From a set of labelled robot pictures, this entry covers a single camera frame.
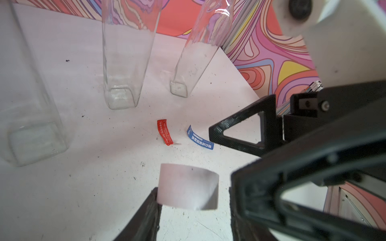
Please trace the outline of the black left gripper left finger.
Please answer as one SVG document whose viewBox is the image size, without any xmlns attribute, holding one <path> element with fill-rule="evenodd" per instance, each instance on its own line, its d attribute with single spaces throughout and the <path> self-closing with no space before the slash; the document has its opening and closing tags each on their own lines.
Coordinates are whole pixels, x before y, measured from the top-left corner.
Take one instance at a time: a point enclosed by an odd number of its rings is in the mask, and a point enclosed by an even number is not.
<svg viewBox="0 0 386 241">
<path fill-rule="evenodd" d="M 157 192 L 155 187 L 114 241 L 156 241 L 162 212 Z"/>
</svg>

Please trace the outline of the clear square bottle with cork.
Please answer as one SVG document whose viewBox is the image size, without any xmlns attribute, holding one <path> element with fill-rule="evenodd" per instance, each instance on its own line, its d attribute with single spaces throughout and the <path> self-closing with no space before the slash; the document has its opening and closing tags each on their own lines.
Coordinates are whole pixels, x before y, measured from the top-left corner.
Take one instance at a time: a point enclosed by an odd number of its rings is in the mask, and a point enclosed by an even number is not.
<svg viewBox="0 0 386 241">
<path fill-rule="evenodd" d="M 170 81 L 172 94 L 190 96 L 231 30 L 234 6 L 234 0 L 204 2 Z"/>
</svg>

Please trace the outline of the blue white bottle label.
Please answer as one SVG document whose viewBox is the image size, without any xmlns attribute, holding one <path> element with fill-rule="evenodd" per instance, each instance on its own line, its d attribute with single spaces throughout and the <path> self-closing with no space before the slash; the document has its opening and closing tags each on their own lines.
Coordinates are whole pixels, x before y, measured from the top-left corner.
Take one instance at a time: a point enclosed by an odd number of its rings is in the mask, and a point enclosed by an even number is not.
<svg viewBox="0 0 386 241">
<path fill-rule="evenodd" d="M 187 135 L 188 137 L 193 141 L 195 142 L 197 145 L 203 147 L 203 148 L 206 148 L 206 149 L 209 149 L 209 150 L 213 150 L 214 149 L 214 143 L 213 142 L 210 142 L 210 141 L 207 141 L 201 137 L 199 137 L 192 129 L 192 126 L 190 125 L 187 129 Z"/>
</svg>

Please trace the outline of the red label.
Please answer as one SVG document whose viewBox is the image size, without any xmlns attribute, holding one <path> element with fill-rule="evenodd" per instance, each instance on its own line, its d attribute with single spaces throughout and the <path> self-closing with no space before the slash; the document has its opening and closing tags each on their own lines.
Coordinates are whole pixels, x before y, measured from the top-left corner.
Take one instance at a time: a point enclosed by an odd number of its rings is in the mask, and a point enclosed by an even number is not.
<svg viewBox="0 0 386 241">
<path fill-rule="evenodd" d="M 167 127 L 167 120 L 166 119 L 157 120 L 157 128 L 158 128 L 159 134 L 161 135 L 162 139 L 164 140 L 164 143 L 167 146 L 173 145 L 174 142 L 171 138 L 171 135 L 170 135 L 168 127 Z"/>
<path fill-rule="evenodd" d="M 161 164 L 158 204 L 189 210 L 216 210 L 218 198 L 217 173 L 188 165 Z"/>
</svg>

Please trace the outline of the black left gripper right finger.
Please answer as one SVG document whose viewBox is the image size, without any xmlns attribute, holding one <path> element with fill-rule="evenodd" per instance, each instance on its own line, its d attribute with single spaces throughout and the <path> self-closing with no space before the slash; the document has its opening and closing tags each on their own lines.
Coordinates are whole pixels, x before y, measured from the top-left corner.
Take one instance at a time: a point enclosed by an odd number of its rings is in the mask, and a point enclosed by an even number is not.
<svg viewBox="0 0 386 241">
<path fill-rule="evenodd" d="M 231 187 L 229 188 L 229 194 L 231 229 L 234 241 L 277 241 L 268 229 L 253 225 L 238 217 Z"/>
</svg>

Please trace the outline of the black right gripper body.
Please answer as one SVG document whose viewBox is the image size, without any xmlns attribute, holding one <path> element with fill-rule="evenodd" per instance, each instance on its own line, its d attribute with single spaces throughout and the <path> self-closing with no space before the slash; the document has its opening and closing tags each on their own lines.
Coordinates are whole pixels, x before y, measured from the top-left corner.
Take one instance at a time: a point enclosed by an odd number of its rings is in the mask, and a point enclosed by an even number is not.
<svg viewBox="0 0 386 241">
<path fill-rule="evenodd" d="M 293 94 L 292 113 L 280 117 L 284 140 L 293 141 L 385 96 L 384 80 L 323 87 L 315 92 L 315 98 L 296 99 Z"/>
</svg>

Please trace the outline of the clear glass bottle black cap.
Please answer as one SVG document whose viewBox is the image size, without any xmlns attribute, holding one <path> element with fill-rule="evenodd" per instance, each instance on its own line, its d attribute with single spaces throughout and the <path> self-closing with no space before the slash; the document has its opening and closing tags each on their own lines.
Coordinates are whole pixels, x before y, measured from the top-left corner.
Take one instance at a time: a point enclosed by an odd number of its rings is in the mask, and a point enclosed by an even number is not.
<svg viewBox="0 0 386 241">
<path fill-rule="evenodd" d="M 1 158 L 16 167 L 68 149 L 63 124 L 11 1 L 1 1 Z"/>
</svg>

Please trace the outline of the clear glass bottle cork stopper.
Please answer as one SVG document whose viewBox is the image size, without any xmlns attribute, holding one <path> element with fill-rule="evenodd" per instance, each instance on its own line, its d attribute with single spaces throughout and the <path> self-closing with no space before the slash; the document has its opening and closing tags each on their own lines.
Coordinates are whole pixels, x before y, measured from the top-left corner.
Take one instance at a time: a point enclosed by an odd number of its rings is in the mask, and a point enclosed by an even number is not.
<svg viewBox="0 0 386 241">
<path fill-rule="evenodd" d="M 104 95 L 112 110 L 138 105 L 162 1 L 102 1 Z"/>
</svg>

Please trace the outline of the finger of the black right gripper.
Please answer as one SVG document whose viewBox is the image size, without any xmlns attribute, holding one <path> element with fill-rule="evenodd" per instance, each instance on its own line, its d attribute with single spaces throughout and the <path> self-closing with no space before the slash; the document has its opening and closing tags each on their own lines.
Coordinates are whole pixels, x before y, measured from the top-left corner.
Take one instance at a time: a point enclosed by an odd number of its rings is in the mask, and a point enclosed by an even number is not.
<svg viewBox="0 0 386 241">
<path fill-rule="evenodd" d="M 261 157 L 279 147 L 275 95 L 265 96 L 209 127 L 215 144 Z"/>
<path fill-rule="evenodd" d="M 313 185 L 362 183 L 366 169 L 386 163 L 386 100 L 381 98 L 235 171 L 230 196 L 236 216 L 254 230 L 304 241 L 383 241 L 380 228 L 302 205 L 288 192 Z"/>
</svg>

